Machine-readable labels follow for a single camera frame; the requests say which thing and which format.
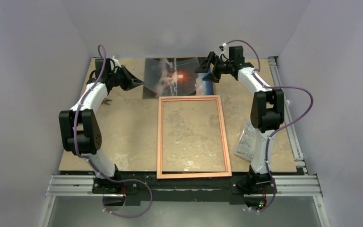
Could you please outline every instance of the beige marble surface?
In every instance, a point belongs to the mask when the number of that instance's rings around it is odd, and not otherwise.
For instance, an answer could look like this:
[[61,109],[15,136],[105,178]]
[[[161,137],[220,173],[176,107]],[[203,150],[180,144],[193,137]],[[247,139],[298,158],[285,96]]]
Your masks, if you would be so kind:
[[[257,66],[256,60],[247,59],[247,61]],[[260,62],[261,77],[268,84],[273,85],[268,61],[261,59]],[[137,78],[144,78],[144,59],[121,59],[121,63]],[[92,59],[87,77],[94,68],[95,62]],[[109,99],[112,99],[111,105],[101,105],[96,113],[103,137],[102,149],[120,170],[156,171],[158,100],[142,99],[142,88],[140,86],[127,92],[118,87],[114,88],[108,96]],[[222,100],[232,171],[248,171],[250,163],[236,156],[234,150],[244,125],[250,119],[253,96],[230,75],[223,75],[220,83],[215,85],[215,89],[216,95],[220,95]],[[196,154],[197,150],[192,149],[191,153]],[[208,157],[210,157],[209,153],[203,154],[201,157],[196,157],[197,159],[193,163],[196,166],[208,166],[209,162],[206,162]],[[165,170],[179,171],[181,168],[184,169],[185,163],[168,159],[164,164],[167,166]],[[296,171],[286,130],[276,135],[272,164],[274,172]],[[209,169],[222,171],[222,169],[214,169],[214,166],[217,165],[213,164]],[[188,169],[197,171],[191,166]],[[91,168],[84,160],[65,151],[59,170],[90,171]]]

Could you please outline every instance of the gray wall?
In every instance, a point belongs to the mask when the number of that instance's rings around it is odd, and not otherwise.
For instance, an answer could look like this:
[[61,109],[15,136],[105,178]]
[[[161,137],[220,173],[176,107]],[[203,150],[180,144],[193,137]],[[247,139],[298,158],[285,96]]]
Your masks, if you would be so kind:
[[88,62],[59,0],[0,0],[0,226],[37,225]]
[[[312,0],[278,67],[283,84],[314,95],[296,129],[332,225],[363,226],[363,0]],[[308,98],[287,95],[297,117]]]
[[310,0],[63,0],[90,54],[96,43],[122,56],[207,56],[243,39],[277,56]]

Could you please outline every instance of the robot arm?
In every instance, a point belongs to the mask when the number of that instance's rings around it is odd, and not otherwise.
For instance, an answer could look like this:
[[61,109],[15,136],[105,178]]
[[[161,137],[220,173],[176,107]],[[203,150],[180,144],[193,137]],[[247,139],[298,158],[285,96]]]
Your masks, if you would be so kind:
[[[101,77],[101,81],[92,89],[93,84],[97,80],[98,74],[102,68],[103,62],[105,68]],[[98,123],[95,118],[95,113],[103,99],[109,94],[113,87],[120,86],[123,90],[128,91],[143,84],[141,80],[134,77],[123,65],[113,59],[96,59],[95,60],[95,78],[92,76],[87,82],[86,91],[89,93],[73,106],[70,110],[61,111],[59,113],[60,132],[62,135],[63,147],[66,151],[71,151],[76,155],[73,136],[73,123],[74,116],[78,107],[78,104],[83,103],[78,114],[78,128],[77,128],[77,143],[80,154],[87,161],[91,159],[91,162],[106,176],[115,178],[114,180],[120,180],[116,176],[117,166],[112,163],[101,149],[102,136],[99,130]],[[98,173],[95,173],[98,178],[104,178]]]
[[[195,72],[208,72],[210,64],[213,64],[212,72],[203,80],[218,83],[222,74],[231,74],[254,94],[251,123],[256,129],[256,147],[249,174],[253,184],[269,183],[270,178],[266,168],[266,143],[271,133],[279,129],[284,121],[284,93],[281,89],[272,89],[256,73],[253,65],[245,62],[241,46],[231,46],[226,51],[227,47],[227,44],[219,47],[222,51],[219,54],[220,57],[214,52],[210,52],[207,60]],[[273,107],[267,108],[267,104],[271,104]],[[271,138],[268,145],[268,157],[272,155],[273,142],[274,139]],[[271,171],[270,160],[268,160],[268,166]]]

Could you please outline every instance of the wooden frame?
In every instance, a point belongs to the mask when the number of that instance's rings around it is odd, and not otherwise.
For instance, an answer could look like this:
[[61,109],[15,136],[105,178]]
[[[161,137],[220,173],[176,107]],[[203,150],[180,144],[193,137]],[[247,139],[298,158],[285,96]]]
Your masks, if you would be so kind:
[[[162,142],[163,142],[163,111],[164,102],[180,102],[180,101],[216,101],[219,126],[221,131],[221,140],[223,147],[223,155],[225,160],[225,172],[210,172],[210,173],[185,173],[185,174],[163,174],[162,173]],[[158,107],[158,156],[156,163],[157,179],[175,179],[175,178],[200,178],[200,177],[224,177],[232,175],[230,166],[229,150],[227,148],[225,122],[223,119],[222,103],[220,96],[167,96],[159,97]]]

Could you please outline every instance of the purple cable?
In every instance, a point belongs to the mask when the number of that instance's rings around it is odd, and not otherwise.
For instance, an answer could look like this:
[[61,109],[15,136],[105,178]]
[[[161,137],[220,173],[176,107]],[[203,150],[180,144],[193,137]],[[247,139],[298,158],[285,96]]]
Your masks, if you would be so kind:
[[248,42],[246,42],[244,40],[235,39],[235,40],[231,40],[231,41],[227,42],[226,44],[230,44],[232,42],[244,43],[244,44],[246,44],[247,46],[249,46],[252,49],[252,51],[254,52],[255,57],[257,57],[257,61],[258,61],[258,69],[254,69],[252,71],[252,76],[255,78],[256,81],[258,81],[259,84],[262,85],[263,88],[270,88],[270,89],[280,89],[280,88],[298,89],[298,90],[306,92],[310,96],[310,99],[311,99],[310,106],[307,108],[307,110],[303,114],[301,114],[294,121],[292,121],[292,122],[288,123],[287,125],[275,130],[268,137],[268,140],[267,140],[267,143],[266,143],[266,146],[265,146],[265,164],[266,164],[266,168],[267,168],[267,171],[268,171],[270,179],[271,179],[271,183],[273,184],[273,195],[272,195],[272,198],[270,199],[269,203],[267,203],[267,205],[264,208],[262,208],[261,210],[257,210],[257,212],[262,212],[262,211],[266,210],[273,203],[273,200],[275,199],[276,192],[277,192],[275,179],[272,176],[272,172],[270,171],[269,164],[268,164],[268,160],[269,160],[269,157],[268,157],[269,142],[270,142],[272,136],[274,136],[276,133],[280,132],[281,130],[283,130],[283,129],[293,125],[297,121],[301,120],[311,110],[312,105],[314,104],[314,98],[313,98],[312,94],[307,89],[304,89],[304,88],[301,88],[301,87],[295,87],[295,86],[275,86],[275,87],[270,87],[270,86],[265,86],[265,84],[257,77],[257,75],[255,75],[255,72],[260,72],[261,71],[261,63],[259,61],[259,57],[258,57],[257,52],[254,50],[254,48]]
[[[99,56],[101,58],[106,59],[106,50],[105,50],[105,47],[103,45],[101,45],[101,44],[98,45],[98,53],[99,53]],[[98,82],[101,81],[102,73],[104,71],[103,69],[105,69],[105,63],[106,63],[106,61],[104,61],[104,63],[102,64],[102,69],[99,72],[99,76],[96,79],[95,83],[92,85],[92,87],[90,89],[87,90],[86,93],[84,93],[84,95],[81,97],[80,103],[77,106],[76,115],[74,116],[74,124],[73,124],[73,137],[74,138],[77,138],[77,119],[78,119],[78,113],[80,112],[81,106],[83,105],[84,100],[86,99],[86,97],[88,96],[88,94],[96,87],[96,85],[98,84]],[[87,159],[88,163],[93,168],[93,170],[95,172],[97,172],[99,175],[103,176],[106,180],[111,181],[111,182],[114,182],[114,183],[124,183],[124,182],[134,181],[134,182],[142,183],[148,189],[149,195],[150,195],[149,204],[148,204],[147,208],[145,210],[143,210],[141,213],[136,214],[136,215],[123,215],[123,214],[114,213],[114,212],[108,210],[105,207],[105,204],[103,202],[104,210],[106,212],[108,212],[108,213],[110,213],[112,215],[118,216],[118,217],[122,217],[122,218],[136,218],[136,217],[139,217],[139,216],[145,214],[149,210],[149,208],[151,208],[151,206],[152,206],[152,200],[153,200],[153,195],[152,195],[151,189],[149,188],[149,186],[145,182],[143,182],[141,180],[137,180],[137,179],[127,179],[127,180],[121,180],[121,181],[113,180],[113,179],[111,179],[110,176],[103,174],[98,169],[98,167],[92,162],[92,160],[88,156],[83,156],[83,155],[80,154],[80,152],[78,150],[78,143],[77,143],[77,140],[76,139],[74,140],[74,150],[75,150],[76,155],[78,157]]]

